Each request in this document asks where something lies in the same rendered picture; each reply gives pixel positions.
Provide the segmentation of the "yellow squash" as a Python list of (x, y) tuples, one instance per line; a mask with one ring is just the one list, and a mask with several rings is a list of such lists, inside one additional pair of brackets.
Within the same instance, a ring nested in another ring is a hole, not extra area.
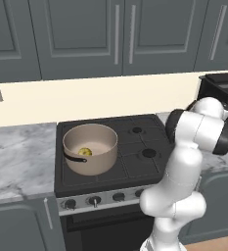
[(78, 154), (82, 156), (91, 156), (92, 151), (89, 148), (83, 147), (78, 151)]

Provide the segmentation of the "black gas hob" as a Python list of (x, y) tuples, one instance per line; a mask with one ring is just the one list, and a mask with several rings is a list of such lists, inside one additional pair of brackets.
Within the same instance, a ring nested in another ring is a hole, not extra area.
[(81, 121), (57, 125), (54, 190), (58, 197), (90, 194), (154, 184), (161, 180), (172, 151), (164, 125), (154, 114), (96, 119), (118, 135), (114, 166), (98, 176), (81, 176), (72, 171), (63, 153), (63, 136)]

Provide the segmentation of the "black oven door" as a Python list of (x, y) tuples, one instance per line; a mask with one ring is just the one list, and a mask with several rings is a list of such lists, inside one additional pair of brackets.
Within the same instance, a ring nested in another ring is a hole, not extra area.
[(138, 205), (60, 217), (67, 251), (139, 251), (154, 219)]

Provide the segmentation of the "black countertop appliance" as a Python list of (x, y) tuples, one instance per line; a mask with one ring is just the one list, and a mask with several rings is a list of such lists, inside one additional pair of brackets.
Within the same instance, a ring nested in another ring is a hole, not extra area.
[(202, 117), (194, 142), (214, 155), (228, 152), (228, 73), (200, 77), (198, 97), (187, 111)]

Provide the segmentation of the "grey base cupboard door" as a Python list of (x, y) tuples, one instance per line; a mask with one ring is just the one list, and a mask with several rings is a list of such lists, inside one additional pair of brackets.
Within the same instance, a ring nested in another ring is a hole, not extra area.
[(228, 236), (228, 171), (203, 174), (199, 191), (206, 212), (181, 229), (179, 240), (184, 245)]
[[(43, 200), (48, 198), (53, 229)], [(66, 251), (54, 196), (0, 204), (0, 251)]]

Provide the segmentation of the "grey wall cupboard door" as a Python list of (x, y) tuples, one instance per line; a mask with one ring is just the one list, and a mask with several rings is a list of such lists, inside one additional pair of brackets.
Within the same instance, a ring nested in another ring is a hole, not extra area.
[[(119, 5), (118, 65), (115, 5)], [(124, 0), (29, 0), (29, 7), (43, 79), (121, 74)]]
[[(125, 0), (123, 73), (154, 75), (194, 69), (208, 0)], [(133, 64), (131, 8), (136, 5)]]
[[(214, 60), (211, 61), (209, 59), (209, 51), (221, 5), (227, 5), (227, 11), (216, 54)], [(228, 0), (209, 0), (194, 71), (204, 72), (224, 70), (228, 70)]]
[(28, 0), (0, 0), (0, 82), (40, 79)]

